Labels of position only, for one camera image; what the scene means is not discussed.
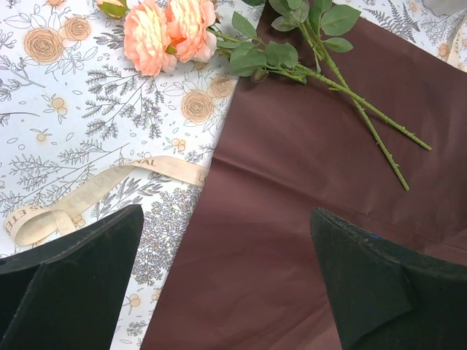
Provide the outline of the cream ribbon gold lettering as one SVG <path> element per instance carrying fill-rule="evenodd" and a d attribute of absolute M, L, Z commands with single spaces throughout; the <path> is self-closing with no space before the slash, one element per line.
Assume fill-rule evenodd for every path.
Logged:
<path fill-rule="evenodd" d="M 203 187 L 209 169 L 172 156 L 156 156 L 102 171 L 51 206 L 23 206 L 10 213 L 3 229 L 19 246 L 42 243 L 49 235 L 60 236 L 76 230 L 73 219 L 100 201 L 135 168 Z"/>

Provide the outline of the red paper bouquet wrap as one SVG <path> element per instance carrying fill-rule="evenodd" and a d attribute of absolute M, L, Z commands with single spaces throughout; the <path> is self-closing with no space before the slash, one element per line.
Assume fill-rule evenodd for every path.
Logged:
<path fill-rule="evenodd" d="M 354 1 L 335 62 L 430 150 L 376 121 L 404 190 L 350 102 L 313 81 L 242 79 L 143 349 L 339 349 L 309 226 L 323 208 L 466 264 L 466 73 L 446 62 L 463 13 Z"/>

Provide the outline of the peach double rose stem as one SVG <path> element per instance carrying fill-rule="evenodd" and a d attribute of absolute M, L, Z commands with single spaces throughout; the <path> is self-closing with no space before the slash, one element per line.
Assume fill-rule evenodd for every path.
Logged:
<path fill-rule="evenodd" d="M 228 58 L 239 39 L 217 24 L 216 1 L 98 1 L 109 18 L 123 21 L 124 55 L 145 76 L 169 72 L 177 63 L 208 62 L 215 53 Z"/>

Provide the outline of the pink artificial flower bunch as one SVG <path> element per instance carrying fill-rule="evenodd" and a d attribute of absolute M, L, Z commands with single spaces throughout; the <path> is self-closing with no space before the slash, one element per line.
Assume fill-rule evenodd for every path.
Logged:
<path fill-rule="evenodd" d="M 408 182 L 370 120 L 369 114 L 374 113 L 384 123 L 419 145 L 423 145 L 423 141 L 355 93 L 331 57 L 331 53 L 348 53 L 353 49 L 352 44 L 343 38 L 343 34 L 355 26 L 360 11 L 345 4 L 334 5 L 331 1 L 270 1 L 270 5 L 278 14 L 271 27 L 280 32 L 299 30 L 312 50 L 315 67 L 309 68 L 300 63 L 298 51 L 291 44 L 265 43 L 248 20 L 239 13 L 234 13 L 231 24 L 242 38 L 237 41 L 235 48 L 231 49 L 231 70 L 240 77 L 253 79 L 275 73 L 302 84 L 313 78 L 327 85 L 330 90 L 348 96 L 398 181 L 408 190 Z"/>

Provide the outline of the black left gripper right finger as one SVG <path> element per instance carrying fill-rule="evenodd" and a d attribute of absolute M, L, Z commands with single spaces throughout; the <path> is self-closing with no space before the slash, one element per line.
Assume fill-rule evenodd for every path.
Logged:
<path fill-rule="evenodd" d="M 316 208 L 314 250 L 343 349 L 465 349 L 466 267 Z"/>

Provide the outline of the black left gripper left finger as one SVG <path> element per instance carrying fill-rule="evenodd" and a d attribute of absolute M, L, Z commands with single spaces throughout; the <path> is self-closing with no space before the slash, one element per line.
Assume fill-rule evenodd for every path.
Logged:
<path fill-rule="evenodd" d="M 143 224 L 132 204 L 1 259 L 1 348 L 109 349 Z"/>

